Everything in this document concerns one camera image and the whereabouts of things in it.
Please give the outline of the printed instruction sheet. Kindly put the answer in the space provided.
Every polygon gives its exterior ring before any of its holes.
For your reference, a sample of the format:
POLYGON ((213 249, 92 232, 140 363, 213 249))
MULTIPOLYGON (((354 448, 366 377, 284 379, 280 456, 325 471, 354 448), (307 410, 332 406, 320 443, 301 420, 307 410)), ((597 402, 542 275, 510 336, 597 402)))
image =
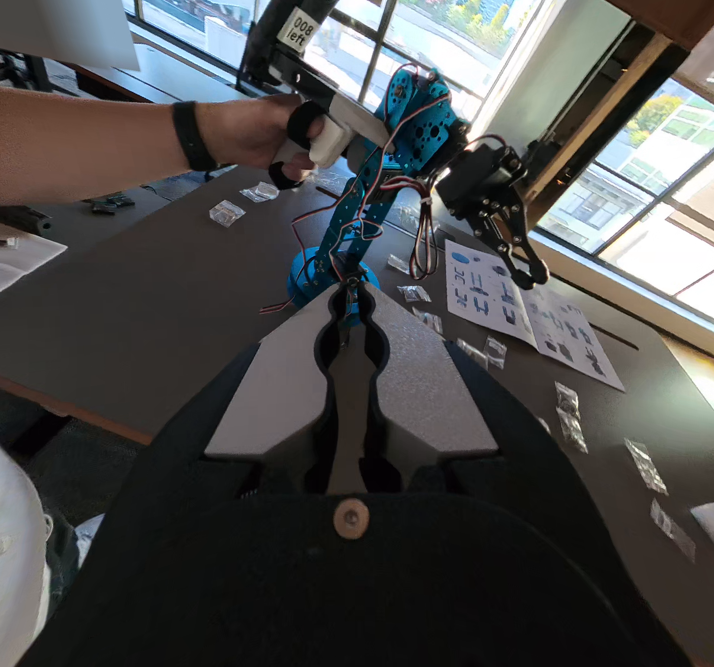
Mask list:
POLYGON ((444 243, 448 311, 526 342, 540 354, 625 391, 594 329, 571 300, 547 287, 520 290, 500 258, 444 243))

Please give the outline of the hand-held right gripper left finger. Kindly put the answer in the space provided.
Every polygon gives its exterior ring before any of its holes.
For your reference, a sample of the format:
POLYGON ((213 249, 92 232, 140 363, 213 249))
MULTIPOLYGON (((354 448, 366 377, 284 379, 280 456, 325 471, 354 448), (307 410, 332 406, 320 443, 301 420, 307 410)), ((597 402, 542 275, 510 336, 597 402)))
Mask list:
POLYGON ((341 348, 346 284, 329 288, 263 338, 204 452, 286 474, 325 493, 338 439, 329 367, 341 348))

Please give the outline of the blue toy robot arm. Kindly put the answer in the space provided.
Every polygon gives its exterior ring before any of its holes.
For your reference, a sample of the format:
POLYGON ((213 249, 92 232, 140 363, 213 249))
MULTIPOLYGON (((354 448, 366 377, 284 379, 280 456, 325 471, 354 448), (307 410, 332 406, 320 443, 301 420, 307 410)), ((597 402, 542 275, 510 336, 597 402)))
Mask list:
POLYGON ((357 277, 359 283, 375 281, 362 261, 383 233, 382 225, 402 190, 418 193, 415 244, 408 261, 408 274, 415 281, 438 269, 434 191, 447 211, 457 220, 466 220, 473 235, 501 258, 520 289, 548 281, 549 269, 528 241, 525 208, 515 187, 525 176, 524 163, 500 136, 466 140, 469 124, 457 116, 451 91, 437 70, 421 72, 413 63, 399 66, 372 114, 391 132, 394 151, 380 149, 354 133, 345 145, 337 137, 337 127, 325 117, 314 119, 309 127, 309 151, 316 166, 329 167, 350 152, 355 172, 335 202, 325 207, 334 213, 317 248, 303 245, 296 226, 323 210, 292 221, 300 253, 290 270, 289 299, 261 308, 261 315, 291 304, 303 307, 350 277, 357 277))

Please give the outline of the white paper sheet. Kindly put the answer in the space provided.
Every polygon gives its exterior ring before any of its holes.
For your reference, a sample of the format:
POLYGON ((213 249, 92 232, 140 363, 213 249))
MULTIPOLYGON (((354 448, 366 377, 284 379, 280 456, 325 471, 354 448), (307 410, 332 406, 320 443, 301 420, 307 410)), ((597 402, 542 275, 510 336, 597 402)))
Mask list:
POLYGON ((1 291, 67 251, 67 246, 1 224, 1 291))

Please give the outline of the black wristband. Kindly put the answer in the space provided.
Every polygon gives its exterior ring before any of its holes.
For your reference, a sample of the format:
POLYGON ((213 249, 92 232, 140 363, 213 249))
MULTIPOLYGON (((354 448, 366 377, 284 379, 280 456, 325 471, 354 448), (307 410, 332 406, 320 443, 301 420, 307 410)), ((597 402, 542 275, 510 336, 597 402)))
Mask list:
POLYGON ((189 169, 193 172, 214 172, 219 164, 213 158, 199 129, 197 103, 178 101, 171 106, 176 137, 189 169))

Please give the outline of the small black servo parts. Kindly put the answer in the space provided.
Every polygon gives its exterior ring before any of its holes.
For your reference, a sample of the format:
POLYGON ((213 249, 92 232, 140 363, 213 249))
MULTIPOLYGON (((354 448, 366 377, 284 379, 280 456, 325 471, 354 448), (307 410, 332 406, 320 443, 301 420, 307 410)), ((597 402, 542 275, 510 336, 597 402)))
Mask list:
POLYGON ((82 203, 89 206, 95 216, 114 216, 121 209, 136 206, 136 202, 126 193, 112 194, 103 198, 83 199, 82 203))

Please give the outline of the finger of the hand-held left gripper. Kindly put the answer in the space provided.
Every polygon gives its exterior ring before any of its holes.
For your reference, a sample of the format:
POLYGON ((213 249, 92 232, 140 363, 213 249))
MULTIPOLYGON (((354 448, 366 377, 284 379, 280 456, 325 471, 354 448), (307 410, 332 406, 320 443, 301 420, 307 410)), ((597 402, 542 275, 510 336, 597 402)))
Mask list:
POLYGON ((391 132, 385 122, 339 91, 335 92, 331 99, 328 116, 335 123, 357 136, 362 136, 376 147, 387 152, 394 151, 395 147, 390 141, 391 132))

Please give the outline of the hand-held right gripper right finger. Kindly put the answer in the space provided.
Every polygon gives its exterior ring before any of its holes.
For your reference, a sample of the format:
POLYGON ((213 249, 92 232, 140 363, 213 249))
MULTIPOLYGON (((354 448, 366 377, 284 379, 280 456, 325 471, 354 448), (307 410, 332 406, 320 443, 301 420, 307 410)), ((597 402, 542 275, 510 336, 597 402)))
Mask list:
POLYGON ((441 336, 371 283, 356 298, 374 366, 359 459, 367 491, 401 492, 424 466, 497 455, 441 336))

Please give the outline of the wooden window post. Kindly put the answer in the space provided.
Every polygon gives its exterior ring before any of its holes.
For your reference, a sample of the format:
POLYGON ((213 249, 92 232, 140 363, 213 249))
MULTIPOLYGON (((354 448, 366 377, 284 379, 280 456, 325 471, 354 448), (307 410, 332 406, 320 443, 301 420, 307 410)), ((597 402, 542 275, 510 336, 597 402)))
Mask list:
POLYGON ((529 153, 529 231, 690 54, 642 23, 624 27, 529 153))

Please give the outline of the person's left hand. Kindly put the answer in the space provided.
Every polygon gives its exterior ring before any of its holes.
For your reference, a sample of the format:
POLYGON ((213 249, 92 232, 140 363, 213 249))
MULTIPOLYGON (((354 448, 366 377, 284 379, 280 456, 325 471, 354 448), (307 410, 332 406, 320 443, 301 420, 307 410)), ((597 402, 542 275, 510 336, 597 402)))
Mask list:
POLYGON ((275 94, 198 103, 195 114, 204 145, 218 165, 267 171, 287 140, 290 116, 301 105, 297 94, 275 94))

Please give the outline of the black plastic part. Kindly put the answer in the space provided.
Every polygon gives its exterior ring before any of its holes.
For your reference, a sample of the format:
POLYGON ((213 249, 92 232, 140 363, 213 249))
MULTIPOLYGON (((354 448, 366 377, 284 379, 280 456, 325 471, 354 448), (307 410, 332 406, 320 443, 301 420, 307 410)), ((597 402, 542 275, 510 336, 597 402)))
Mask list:
POLYGON ((52 227, 50 216, 24 205, 1 207, 1 224, 37 236, 52 227))

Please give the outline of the person's left forearm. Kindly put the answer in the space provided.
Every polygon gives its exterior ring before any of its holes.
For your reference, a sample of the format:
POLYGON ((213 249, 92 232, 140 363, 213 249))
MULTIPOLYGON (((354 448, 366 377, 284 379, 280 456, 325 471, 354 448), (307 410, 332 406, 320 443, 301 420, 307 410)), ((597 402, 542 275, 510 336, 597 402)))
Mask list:
POLYGON ((1 205, 101 197, 190 170, 172 108, 1 88, 1 205))

